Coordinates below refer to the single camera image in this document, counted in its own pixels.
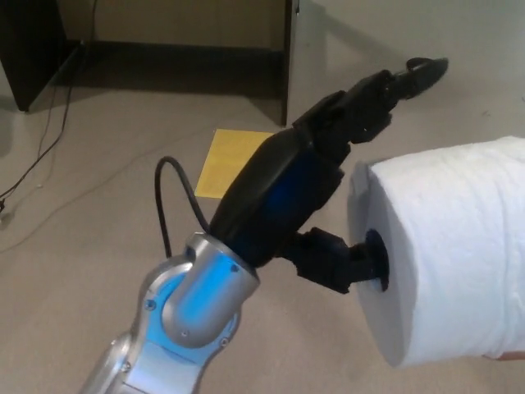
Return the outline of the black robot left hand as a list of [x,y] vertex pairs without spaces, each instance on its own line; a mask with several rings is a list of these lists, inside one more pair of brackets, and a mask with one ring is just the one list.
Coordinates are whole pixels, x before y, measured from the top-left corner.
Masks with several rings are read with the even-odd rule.
[[379,71],[321,99],[254,152],[222,197],[210,235],[252,268],[283,258],[300,277],[341,294],[370,280],[385,290],[389,258],[377,231],[350,246],[320,228],[301,227],[340,186],[352,146],[374,140],[397,103],[430,89],[448,65],[445,58],[415,57],[401,72]]

